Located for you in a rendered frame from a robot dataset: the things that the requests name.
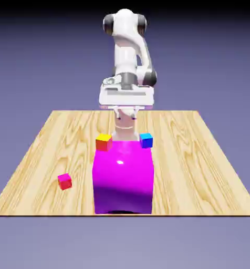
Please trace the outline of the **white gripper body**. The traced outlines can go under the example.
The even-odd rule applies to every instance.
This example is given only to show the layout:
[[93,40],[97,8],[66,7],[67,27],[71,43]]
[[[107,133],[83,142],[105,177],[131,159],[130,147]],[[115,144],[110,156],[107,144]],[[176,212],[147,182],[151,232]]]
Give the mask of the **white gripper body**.
[[99,105],[103,109],[137,108],[147,109],[154,105],[154,88],[150,86],[136,86],[132,89],[121,89],[120,84],[100,87]]

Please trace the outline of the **small blue cube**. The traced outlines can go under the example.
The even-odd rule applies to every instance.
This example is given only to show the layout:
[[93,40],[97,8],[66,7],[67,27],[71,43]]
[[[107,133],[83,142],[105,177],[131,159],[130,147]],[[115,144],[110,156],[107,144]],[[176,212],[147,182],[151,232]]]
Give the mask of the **small blue cube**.
[[153,136],[150,133],[141,133],[139,135],[140,144],[142,148],[152,148],[153,147]]

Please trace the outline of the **small orange cube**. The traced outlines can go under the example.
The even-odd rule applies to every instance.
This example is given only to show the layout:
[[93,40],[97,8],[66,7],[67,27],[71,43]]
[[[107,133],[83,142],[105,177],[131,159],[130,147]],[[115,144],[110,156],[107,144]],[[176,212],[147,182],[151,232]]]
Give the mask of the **small orange cube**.
[[112,135],[101,133],[96,138],[96,150],[108,151],[112,147]]

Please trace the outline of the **small red cube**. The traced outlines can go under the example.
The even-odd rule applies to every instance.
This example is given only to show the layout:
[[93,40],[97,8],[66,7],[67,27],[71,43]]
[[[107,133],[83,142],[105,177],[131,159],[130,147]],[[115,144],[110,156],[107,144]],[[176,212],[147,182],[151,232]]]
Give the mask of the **small red cube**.
[[61,190],[66,190],[72,187],[72,180],[68,173],[58,176],[58,184]]

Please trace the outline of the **large magenta box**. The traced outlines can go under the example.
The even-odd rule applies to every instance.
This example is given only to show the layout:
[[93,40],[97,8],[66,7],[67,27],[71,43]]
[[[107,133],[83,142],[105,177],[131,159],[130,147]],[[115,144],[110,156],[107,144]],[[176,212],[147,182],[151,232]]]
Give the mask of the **large magenta box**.
[[96,150],[92,182],[96,214],[150,214],[154,185],[151,148],[143,148],[138,141],[114,141],[108,151]]

